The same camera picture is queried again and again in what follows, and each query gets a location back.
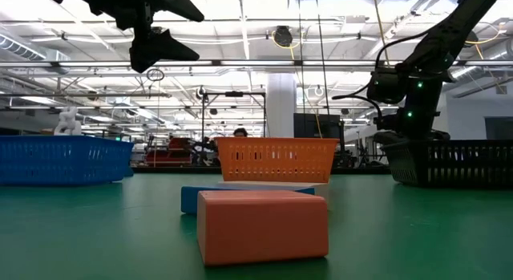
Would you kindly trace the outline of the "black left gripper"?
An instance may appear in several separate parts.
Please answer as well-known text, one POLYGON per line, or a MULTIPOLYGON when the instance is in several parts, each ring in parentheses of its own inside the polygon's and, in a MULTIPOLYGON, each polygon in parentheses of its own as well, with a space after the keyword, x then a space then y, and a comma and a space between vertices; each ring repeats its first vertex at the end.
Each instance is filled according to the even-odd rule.
MULTIPOLYGON (((169 11, 194 22, 204 21, 203 13, 191 0, 154 0, 158 11, 169 11)), ((200 56, 175 40, 169 30, 156 33, 151 30, 151 0, 91 0, 91 11, 104 13, 116 20, 120 30, 132 28, 135 37, 129 49, 131 68, 143 73, 161 59, 196 61, 200 56)))

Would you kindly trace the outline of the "large orange block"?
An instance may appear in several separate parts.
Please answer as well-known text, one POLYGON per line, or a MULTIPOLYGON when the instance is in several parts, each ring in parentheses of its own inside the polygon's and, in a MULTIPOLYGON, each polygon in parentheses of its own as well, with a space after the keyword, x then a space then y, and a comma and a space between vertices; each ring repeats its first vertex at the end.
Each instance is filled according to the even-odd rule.
POLYGON ((206 266, 322 258, 328 208, 323 197, 287 190, 202 191, 196 235, 206 266))

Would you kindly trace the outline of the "black plastic basket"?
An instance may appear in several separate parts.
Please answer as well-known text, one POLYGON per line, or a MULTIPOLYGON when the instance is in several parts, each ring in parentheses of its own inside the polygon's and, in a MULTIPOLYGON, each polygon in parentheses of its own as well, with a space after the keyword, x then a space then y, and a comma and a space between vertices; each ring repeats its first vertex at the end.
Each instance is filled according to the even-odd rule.
POLYGON ((513 189, 513 140, 422 140, 382 147, 392 177, 424 188, 513 189))

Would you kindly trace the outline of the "black background machine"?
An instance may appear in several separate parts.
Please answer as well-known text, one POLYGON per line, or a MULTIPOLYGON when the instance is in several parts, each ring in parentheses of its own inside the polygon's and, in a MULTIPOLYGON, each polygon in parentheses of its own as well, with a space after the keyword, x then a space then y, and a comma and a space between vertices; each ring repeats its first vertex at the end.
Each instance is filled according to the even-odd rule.
POLYGON ((382 167, 383 163, 378 160, 372 160, 367 147, 356 144, 356 153, 346 149, 341 152, 339 166, 342 168, 377 168, 382 167))

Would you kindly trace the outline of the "black monitor screen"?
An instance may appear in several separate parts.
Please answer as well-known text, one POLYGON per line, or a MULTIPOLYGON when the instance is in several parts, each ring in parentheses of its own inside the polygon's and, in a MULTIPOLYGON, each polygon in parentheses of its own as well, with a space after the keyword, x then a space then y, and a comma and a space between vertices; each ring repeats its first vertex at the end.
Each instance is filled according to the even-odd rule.
POLYGON ((344 123, 338 115, 293 114, 295 138, 333 138, 343 141, 344 123))

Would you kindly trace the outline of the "red tool cart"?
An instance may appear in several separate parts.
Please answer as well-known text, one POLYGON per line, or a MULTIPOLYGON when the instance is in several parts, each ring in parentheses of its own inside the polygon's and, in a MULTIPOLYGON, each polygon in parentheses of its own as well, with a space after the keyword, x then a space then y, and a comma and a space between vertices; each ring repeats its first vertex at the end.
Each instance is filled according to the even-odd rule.
POLYGON ((164 144, 148 142, 145 163, 154 168, 184 167, 192 164, 191 145, 188 138, 172 137, 164 144))

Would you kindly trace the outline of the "white building pillar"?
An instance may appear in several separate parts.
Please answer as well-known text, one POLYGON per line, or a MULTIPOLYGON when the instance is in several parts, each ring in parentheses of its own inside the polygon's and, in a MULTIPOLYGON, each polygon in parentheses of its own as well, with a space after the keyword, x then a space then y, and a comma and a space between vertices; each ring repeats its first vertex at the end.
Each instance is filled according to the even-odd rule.
POLYGON ((297 81, 292 73, 268 74, 266 114, 268 137, 293 138, 293 114, 297 103, 297 81))

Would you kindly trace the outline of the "orange plastic basket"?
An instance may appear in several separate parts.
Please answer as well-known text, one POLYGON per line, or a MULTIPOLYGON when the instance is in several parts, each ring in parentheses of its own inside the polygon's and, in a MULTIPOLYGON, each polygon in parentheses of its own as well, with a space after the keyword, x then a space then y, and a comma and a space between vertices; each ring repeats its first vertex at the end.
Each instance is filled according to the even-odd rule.
POLYGON ((225 181, 327 183, 337 139, 219 137, 225 181))

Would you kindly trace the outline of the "white flat block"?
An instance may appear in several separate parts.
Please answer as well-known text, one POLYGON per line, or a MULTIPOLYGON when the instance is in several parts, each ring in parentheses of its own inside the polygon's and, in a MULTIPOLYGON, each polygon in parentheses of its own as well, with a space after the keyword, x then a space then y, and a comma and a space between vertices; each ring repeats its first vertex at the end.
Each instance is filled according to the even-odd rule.
POLYGON ((313 190, 312 195, 322 197, 329 209, 329 185, 327 183, 276 182, 276 181, 221 181, 217 188, 240 190, 243 196, 235 200, 237 204, 275 204, 279 200, 304 200, 306 196, 293 196, 292 193, 305 189, 313 190))

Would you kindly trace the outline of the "blue plastic basket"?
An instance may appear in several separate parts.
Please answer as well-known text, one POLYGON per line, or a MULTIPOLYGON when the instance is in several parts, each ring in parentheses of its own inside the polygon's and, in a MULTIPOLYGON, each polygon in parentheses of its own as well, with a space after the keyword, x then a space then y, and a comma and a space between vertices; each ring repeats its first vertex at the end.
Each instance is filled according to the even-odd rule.
POLYGON ((0 136, 0 185, 81 186, 121 181, 133 144, 90 136, 0 136))

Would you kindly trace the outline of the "blue block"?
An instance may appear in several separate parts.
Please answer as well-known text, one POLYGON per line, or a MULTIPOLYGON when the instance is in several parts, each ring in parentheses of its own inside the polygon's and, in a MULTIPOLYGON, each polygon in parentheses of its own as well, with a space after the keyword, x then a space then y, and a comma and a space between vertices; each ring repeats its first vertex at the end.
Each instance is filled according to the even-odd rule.
POLYGON ((183 186, 180 190, 180 211, 186 214, 197 214, 197 197, 201 191, 229 190, 289 190, 314 195, 314 187, 271 186, 271 185, 215 185, 215 186, 183 186))

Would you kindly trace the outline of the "dark wall window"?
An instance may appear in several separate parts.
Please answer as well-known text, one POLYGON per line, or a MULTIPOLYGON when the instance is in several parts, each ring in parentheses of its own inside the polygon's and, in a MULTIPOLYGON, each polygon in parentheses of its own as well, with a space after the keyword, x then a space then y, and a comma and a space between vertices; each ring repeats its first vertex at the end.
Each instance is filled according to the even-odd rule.
POLYGON ((513 140, 513 117, 486 117, 488 140, 513 140))

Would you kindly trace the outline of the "black frame stand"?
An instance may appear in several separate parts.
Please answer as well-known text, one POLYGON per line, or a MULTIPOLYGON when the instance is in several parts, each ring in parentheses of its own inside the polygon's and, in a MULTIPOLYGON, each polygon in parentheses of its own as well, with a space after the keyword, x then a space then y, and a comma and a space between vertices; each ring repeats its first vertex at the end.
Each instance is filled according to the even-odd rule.
POLYGON ((265 92, 255 92, 255 91, 225 91, 225 92, 207 92, 204 91, 200 95, 201 102, 201 152, 204 153, 205 148, 205 110, 208 108, 208 105, 205 103, 205 97, 212 95, 213 98, 208 102, 209 104, 213 103, 219 96, 224 96, 227 98, 240 98, 244 96, 249 96, 253 99, 263 110, 263 136, 266 136, 267 132, 267 109, 266 109, 266 93, 265 92))

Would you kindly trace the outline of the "silver ribbed air duct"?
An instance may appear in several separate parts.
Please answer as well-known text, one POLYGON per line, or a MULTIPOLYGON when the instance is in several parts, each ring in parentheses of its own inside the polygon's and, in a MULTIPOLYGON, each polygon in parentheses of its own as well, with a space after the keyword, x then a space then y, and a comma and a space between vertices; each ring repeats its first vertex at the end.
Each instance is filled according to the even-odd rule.
POLYGON ((513 65, 513 38, 504 40, 482 52, 483 59, 478 55, 470 59, 461 60, 462 65, 454 66, 450 73, 457 79, 463 79, 468 75, 481 74, 488 67, 499 67, 500 63, 506 66, 513 65))
POLYGON ((35 43, 29 43, 17 35, 0 31, 0 52, 3 51, 30 62, 45 61, 53 63, 71 60, 70 56, 63 54, 61 51, 41 47, 35 43))

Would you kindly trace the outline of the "long ceiling light rail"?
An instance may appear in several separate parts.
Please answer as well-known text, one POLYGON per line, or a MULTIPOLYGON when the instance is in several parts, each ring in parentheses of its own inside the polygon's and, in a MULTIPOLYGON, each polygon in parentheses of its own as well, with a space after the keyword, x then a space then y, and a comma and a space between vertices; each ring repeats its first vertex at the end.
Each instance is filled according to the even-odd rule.
MULTIPOLYGON (((373 60, 199 60, 159 61, 154 67, 374 67, 373 60)), ((0 68, 130 67, 128 61, 0 62, 0 68)), ((457 60, 454 67, 513 66, 513 60, 457 60)))

